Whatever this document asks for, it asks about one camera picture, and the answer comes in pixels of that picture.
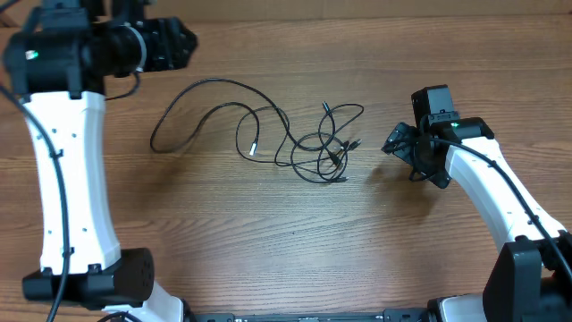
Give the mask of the black usb cable silver plug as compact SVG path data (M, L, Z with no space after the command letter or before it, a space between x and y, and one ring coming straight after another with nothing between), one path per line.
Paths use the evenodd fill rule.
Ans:
M240 117L235 128L238 156L253 164L289 169L312 184L346 182L350 143L339 134L350 122L338 122L335 116L343 108L325 108L315 128L299 135L292 132L291 120L283 109L253 108Z

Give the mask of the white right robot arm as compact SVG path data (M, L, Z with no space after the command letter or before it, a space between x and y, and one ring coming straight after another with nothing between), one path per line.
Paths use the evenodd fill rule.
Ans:
M571 233L510 168L480 117L463 118L445 85L414 92L415 124L398 123L383 152L410 165L412 182L445 189L455 181L484 220L499 255L480 293L387 309L390 321L569 321Z

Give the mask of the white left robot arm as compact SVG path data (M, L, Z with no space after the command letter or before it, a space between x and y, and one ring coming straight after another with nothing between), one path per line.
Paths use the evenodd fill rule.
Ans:
M12 34L3 95L23 114L38 169L43 245L21 282L28 301L100 311L107 321L191 321L189 304L155 278L146 248L124 249L108 204L105 78L185 68L198 40L143 1L45 1Z

